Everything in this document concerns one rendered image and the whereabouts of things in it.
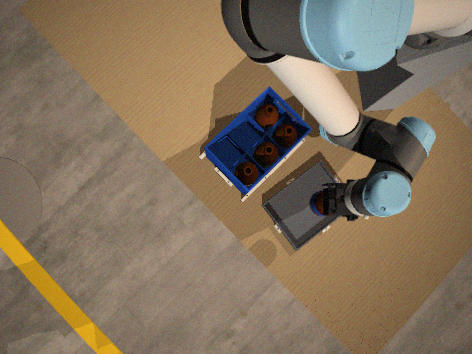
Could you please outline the blue divided crate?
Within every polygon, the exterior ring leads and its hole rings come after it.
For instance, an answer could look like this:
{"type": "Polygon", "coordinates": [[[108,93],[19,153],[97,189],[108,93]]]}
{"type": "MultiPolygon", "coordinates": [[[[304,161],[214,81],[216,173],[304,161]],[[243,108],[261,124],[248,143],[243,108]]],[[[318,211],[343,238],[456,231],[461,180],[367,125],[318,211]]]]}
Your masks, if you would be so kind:
{"type": "Polygon", "coordinates": [[[205,147],[206,157],[246,195],[259,183],[310,131],[312,128],[269,86],[231,123],[229,123],[205,147]],[[265,132],[255,121],[257,109],[263,105],[257,103],[265,98],[264,104],[271,104],[278,109],[279,118],[276,124],[265,132]],[[297,122],[278,102],[299,122],[297,122]],[[283,150],[272,138],[275,129],[281,124],[291,124],[297,131],[297,139],[287,150],[283,150]],[[308,131],[307,131],[308,130],[308,131]],[[307,132],[306,132],[307,131],[307,132]],[[306,133],[305,133],[306,132],[306,133]],[[305,133],[305,134],[304,134],[305,133]],[[234,140],[233,138],[236,140],[234,140]],[[267,168],[262,168],[253,158],[253,152],[262,142],[273,143],[278,150],[276,161],[267,168]],[[258,169],[256,181],[245,187],[234,175],[236,167],[242,162],[251,162],[258,169]]]}

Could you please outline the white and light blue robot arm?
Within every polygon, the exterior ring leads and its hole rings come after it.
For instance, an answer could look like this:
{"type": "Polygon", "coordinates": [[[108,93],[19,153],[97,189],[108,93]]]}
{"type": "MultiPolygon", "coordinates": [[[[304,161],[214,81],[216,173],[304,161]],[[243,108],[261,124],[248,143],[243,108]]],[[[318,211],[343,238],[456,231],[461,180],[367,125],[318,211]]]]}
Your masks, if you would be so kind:
{"type": "Polygon", "coordinates": [[[472,36],[472,0],[241,0],[241,14],[240,0],[221,0],[221,10],[232,39],[268,64],[323,139],[376,160],[367,177],[347,186],[347,208],[364,219],[405,210],[433,128],[413,116],[393,125],[363,115],[330,67],[370,71],[403,43],[423,50],[472,36]]]}

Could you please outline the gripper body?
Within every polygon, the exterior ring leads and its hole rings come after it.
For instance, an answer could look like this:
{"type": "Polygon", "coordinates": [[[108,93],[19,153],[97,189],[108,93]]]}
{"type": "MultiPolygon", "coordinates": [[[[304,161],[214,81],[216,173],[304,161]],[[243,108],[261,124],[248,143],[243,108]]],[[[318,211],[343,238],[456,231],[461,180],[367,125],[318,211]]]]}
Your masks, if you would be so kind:
{"type": "MultiPolygon", "coordinates": [[[[323,215],[349,215],[354,216],[344,202],[345,189],[349,183],[326,183],[322,186],[328,186],[323,189],[323,215]],[[335,185],[335,187],[331,187],[335,185]],[[330,200],[335,199],[335,200],[330,200]],[[345,208],[347,209],[345,209],[345,208]]],[[[361,217],[356,215],[356,217],[361,217]]]]}

